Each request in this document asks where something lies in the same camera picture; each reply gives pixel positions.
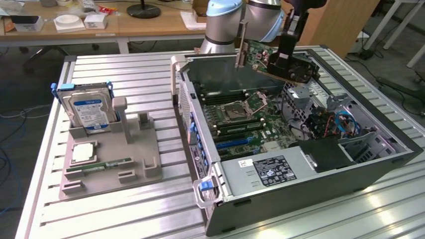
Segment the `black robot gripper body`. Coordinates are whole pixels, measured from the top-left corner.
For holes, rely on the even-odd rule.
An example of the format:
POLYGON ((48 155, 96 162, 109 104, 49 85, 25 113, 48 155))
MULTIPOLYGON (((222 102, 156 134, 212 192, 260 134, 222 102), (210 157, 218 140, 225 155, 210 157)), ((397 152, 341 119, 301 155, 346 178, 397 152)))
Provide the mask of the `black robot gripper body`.
POLYGON ((304 17, 310 8, 321 8, 326 4, 326 0, 285 0, 293 6, 289 16, 304 17))

